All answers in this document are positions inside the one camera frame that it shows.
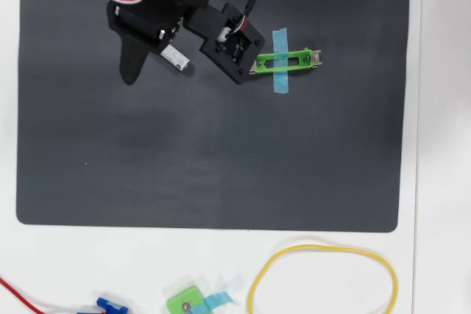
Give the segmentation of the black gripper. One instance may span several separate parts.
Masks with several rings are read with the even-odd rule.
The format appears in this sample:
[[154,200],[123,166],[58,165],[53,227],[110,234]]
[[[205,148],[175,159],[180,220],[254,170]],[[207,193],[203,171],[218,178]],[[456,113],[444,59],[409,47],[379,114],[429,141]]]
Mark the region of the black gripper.
[[137,81],[150,51],[162,51],[182,26],[184,7],[173,2],[107,3],[110,29],[121,36],[119,72],[126,85]]

